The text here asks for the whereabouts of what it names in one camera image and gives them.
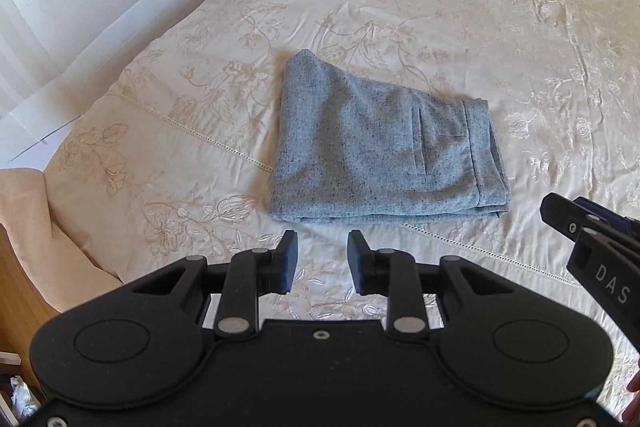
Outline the person's hand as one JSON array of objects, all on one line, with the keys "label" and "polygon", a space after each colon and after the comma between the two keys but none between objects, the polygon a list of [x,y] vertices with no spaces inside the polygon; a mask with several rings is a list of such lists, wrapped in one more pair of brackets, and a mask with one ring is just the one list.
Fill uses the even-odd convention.
[{"label": "person's hand", "polygon": [[628,383],[626,389],[631,393],[637,393],[640,391],[640,360],[638,361],[637,372],[634,374],[634,377],[631,378],[631,381]]}]

